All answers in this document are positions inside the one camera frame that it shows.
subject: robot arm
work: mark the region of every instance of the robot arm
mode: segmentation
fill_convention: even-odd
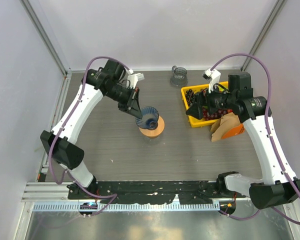
[[[106,65],[99,70],[90,69],[87,74],[84,92],[80,98],[83,85],[81,84],[72,104],[54,126],[51,132],[43,131],[40,139],[44,149],[49,153],[52,142],[60,129],[60,133],[52,152],[52,157],[63,168],[67,169],[72,177],[90,193],[97,190],[96,178],[90,173],[83,161],[84,151],[77,147],[79,133],[89,117],[94,107],[107,96],[118,102],[118,108],[122,112],[128,113],[134,117],[142,118],[139,107],[139,88],[136,87],[138,81],[143,80],[143,74],[130,74],[128,76],[129,86],[122,86],[120,78],[125,73],[125,69],[118,62],[108,60]]]
[[[252,140],[262,171],[262,179],[242,176],[238,172],[220,174],[217,181],[221,192],[235,191],[250,197],[258,209],[293,202],[298,196],[282,171],[266,130],[267,100],[263,96],[253,96],[250,74],[247,72],[230,74],[228,76],[229,89],[224,92],[220,92],[219,88],[215,89],[215,84],[220,79],[220,73],[217,70],[208,69],[203,77],[210,81],[209,91],[196,93],[195,101],[186,114],[199,118],[203,106],[207,106],[211,114],[217,109],[232,109]],[[269,111],[267,117],[272,138],[285,166],[285,172],[300,191],[300,179],[297,179],[296,173],[287,162],[277,138],[271,114]]]

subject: shiny floor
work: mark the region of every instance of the shiny floor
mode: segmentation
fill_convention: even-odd
[[[221,72],[221,82],[228,73]],[[100,181],[215,180],[218,174],[237,171],[261,178],[260,164],[247,133],[211,142],[210,127],[192,128],[185,114],[181,90],[170,85],[170,71],[143,72],[138,83],[140,107],[155,107],[165,121],[159,137],[144,137],[135,118],[118,110],[108,97],[94,108],[76,143],[84,162]],[[78,92],[83,73],[74,73],[64,112]],[[206,84],[202,71],[188,72],[188,86]],[[61,175],[63,168],[55,164]]]
[[[251,216],[256,211],[246,201],[238,202],[237,206],[235,215],[238,217]],[[26,240],[294,239],[288,222],[272,209],[264,209],[247,221],[233,220],[216,211],[108,212],[78,218],[59,227],[78,215],[75,212],[35,212]]]

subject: wooden coaster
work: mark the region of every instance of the wooden coaster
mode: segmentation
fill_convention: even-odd
[[[165,129],[165,121],[159,116],[158,127],[155,130],[143,129],[139,127],[140,132],[148,138],[158,137]]]

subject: yellow basket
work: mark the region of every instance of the yellow basket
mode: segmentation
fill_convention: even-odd
[[[227,81],[220,82],[220,84],[222,86],[228,88],[228,82]],[[187,100],[186,100],[186,93],[187,93],[188,90],[192,89],[193,93],[195,94],[197,92],[200,92],[201,89],[206,89],[208,87],[209,87],[209,84],[197,85],[197,86],[185,86],[185,87],[181,88],[181,95],[182,95],[182,99],[183,99],[183,102],[184,102],[184,105],[185,105],[185,109],[188,110],[188,108],[189,108],[189,105],[188,105]],[[188,117],[189,117],[189,122],[190,122],[190,125],[191,125],[192,128],[209,126],[209,125],[214,124],[217,121],[217,119],[206,121],[204,118],[199,120],[199,119],[194,118],[193,116],[188,116]]]

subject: wooden table surface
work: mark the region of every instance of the wooden table surface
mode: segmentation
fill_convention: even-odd
[[[230,71],[221,71],[227,81]],[[155,107],[165,121],[163,134],[143,136],[135,118],[118,110],[117,102],[104,97],[84,124],[77,146],[97,180],[169,181],[215,180],[218,174],[237,171],[261,178],[254,146],[244,134],[211,142],[210,127],[191,128],[180,88],[170,85],[170,71],[145,71],[138,83],[140,107]],[[202,71],[188,71],[188,86],[206,84]],[[78,92],[83,73],[72,74],[65,112]],[[54,164],[57,176],[62,168]]]

